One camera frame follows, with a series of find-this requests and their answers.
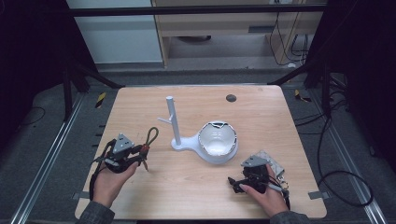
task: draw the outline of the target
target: metal rail on floor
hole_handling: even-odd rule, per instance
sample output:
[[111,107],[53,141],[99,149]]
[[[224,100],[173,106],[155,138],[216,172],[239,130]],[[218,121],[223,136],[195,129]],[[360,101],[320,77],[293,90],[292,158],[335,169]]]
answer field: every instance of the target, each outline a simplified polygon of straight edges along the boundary
[[81,104],[83,102],[85,93],[78,93],[76,97],[76,101],[73,105],[73,113],[70,115],[70,118],[64,121],[60,131],[56,135],[52,146],[49,149],[49,152],[44,159],[40,169],[35,176],[35,179],[25,194],[21,204],[19,205],[17,211],[14,213],[11,222],[12,224],[22,224],[25,223],[27,218],[29,217],[30,212],[32,211],[33,206],[35,205],[35,201],[37,200],[38,195],[40,194],[43,186],[49,176],[50,170],[53,164],[58,157],[59,152],[61,151],[62,145],[64,144],[64,140],[66,136],[69,134],[71,127],[76,119],[76,116],[81,108]]
[[[313,102],[315,102],[318,110],[322,112],[322,108],[320,105],[320,96],[318,95],[318,93],[313,90],[308,90],[308,92],[312,96],[312,100]],[[341,136],[339,135],[336,128],[332,124],[329,128],[329,134],[331,136],[332,142],[334,143],[335,150],[337,151],[338,156],[341,162],[343,163],[345,169],[355,175],[361,176],[361,172],[359,171],[359,168],[356,166],[355,162],[350,157],[349,153],[347,152],[347,147],[344,145]],[[370,198],[370,191],[367,189],[367,187],[361,181],[358,181],[354,177],[351,177],[350,180],[361,203],[367,202]],[[375,199],[373,199],[373,201],[369,205],[365,206],[364,210],[367,214],[367,217],[370,218],[370,221],[372,223],[374,224],[388,223],[384,217],[384,214],[381,211],[381,208],[379,207]]]

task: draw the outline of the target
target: dark sleeve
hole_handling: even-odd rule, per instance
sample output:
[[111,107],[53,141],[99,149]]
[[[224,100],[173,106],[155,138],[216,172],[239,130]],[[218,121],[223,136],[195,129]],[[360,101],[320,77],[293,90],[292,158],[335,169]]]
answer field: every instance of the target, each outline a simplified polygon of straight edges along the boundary
[[271,217],[270,223],[271,224],[278,224],[278,223],[305,224],[305,223],[311,223],[311,221],[304,214],[298,214],[295,212],[288,211],[288,212],[282,212],[282,213],[278,213],[278,214],[274,215],[273,217]]
[[96,202],[90,202],[76,223],[107,224],[113,221],[114,215],[115,213],[109,208]]

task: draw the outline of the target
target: metal bar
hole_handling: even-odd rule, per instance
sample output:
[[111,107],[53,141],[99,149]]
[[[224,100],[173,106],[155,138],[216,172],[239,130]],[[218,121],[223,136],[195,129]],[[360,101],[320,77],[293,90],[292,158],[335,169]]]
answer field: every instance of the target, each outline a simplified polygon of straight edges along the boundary
[[[320,97],[318,96],[318,94],[312,90],[308,90],[308,92],[312,96],[312,99],[315,102],[318,110],[322,112],[321,106],[319,105]],[[341,136],[338,134],[336,128],[332,124],[329,128],[329,134],[334,143],[335,150],[337,151],[338,156],[346,170],[355,175],[362,176],[359,168],[356,166],[355,162],[352,160],[349,153],[347,152],[347,147],[344,145]],[[370,191],[361,181],[358,181],[356,178],[351,177],[350,180],[361,203],[366,203],[370,198]],[[367,217],[370,218],[370,221],[372,223],[388,223],[375,199],[373,199],[373,201],[369,205],[365,206],[364,210],[366,211]]]
[[72,17],[142,16],[175,14],[214,13],[260,13],[260,12],[315,12],[324,11],[327,4],[287,4],[287,5],[231,5],[192,7],[113,7],[113,8],[71,8],[50,10],[45,14]]
[[52,146],[49,149],[49,152],[44,159],[40,169],[37,172],[37,175],[35,176],[35,179],[28,189],[27,193],[25,194],[20,206],[18,207],[17,211],[14,213],[11,222],[12,224],[16,223],[25,223],[27,218],[29,217],[30,212],[32,211],[33,206],[35,205],[35,201],[37,200],[38,195],[40,194],[41,190],[43,189],[43,186],[47,180],[47,177],[50,173],[50,170],[53,166],[53,164],[56,161],[56,158],[58,157],[58,154],[62,148],[62,145],[64,144],[64,140],[66,136],[68,135],[75,119],[78,114],[78,111],[80,110],[82,100],[84,98],[83,93],[79,93],[78,97],[75,101],[74,104],[74,111],[71,114],[70,118],[66,121],[64,121],[64,124],[62,125],[60,131],[58,132],[54,142],[52,143]]

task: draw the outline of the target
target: white stand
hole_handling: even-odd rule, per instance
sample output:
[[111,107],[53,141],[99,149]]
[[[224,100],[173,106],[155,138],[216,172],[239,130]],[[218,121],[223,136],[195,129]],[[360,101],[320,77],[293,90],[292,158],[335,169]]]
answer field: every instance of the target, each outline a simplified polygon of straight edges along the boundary
[[192,137],[181,137],[179,130],[178,130],[178,124],[177,124],[177,115],[176,115],[176,110],[175,110],[175,104],[172,96],[167,96],[166,97],[166,103],[168,104],[168,110],[169,110],[169,119],[161,119],[158,118],[158,120],[170,123],[172,124],[172,128],[174,131],[175,138],[172,139],[171,145],[172,148],[176,151],[183,151],[183,150],[190,150],[196,152],[202,159],[205,161],[208,161],[213,164],[222,164],[228,160],[230,160],[235,154],[237,150],[233,150],[232,153],[222,156],[222,157],[214,157],[207,152],[204,152],[202,149],[200,142],[199,142],[199,133],[198,132],[196,135]]

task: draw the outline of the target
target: wooden table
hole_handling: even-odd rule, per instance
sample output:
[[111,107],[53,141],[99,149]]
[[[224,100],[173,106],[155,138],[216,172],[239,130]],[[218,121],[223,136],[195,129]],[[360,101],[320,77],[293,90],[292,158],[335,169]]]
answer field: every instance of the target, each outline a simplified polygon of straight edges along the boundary
[[[236,101],[226,100],[228,94]],[[171,147],[172,126],[166,96],[173,96],[180,135],[193,136],[211,120],[224,120],[235,129],[239,149],[222,165],[210,164],[195,152]],[[147,172],[140,166],[123,186],[111,209],[120,219],[254,219],[266,218],[246,194],[235,194],[227,177],[241,179],[242,161],[264,149],[284,166],[290,186],[291,210],[312,218],[326,215],[308,160],[296,132],[282,90],[278,86],[162,86],[124,88],[118,93],[97,156],[106,143],[125,134],[137,145],[151,127],[160,134],[151,144]],[[84,191],[96,164],[91,168]],[[79,217],[89,200],[80,199]]]

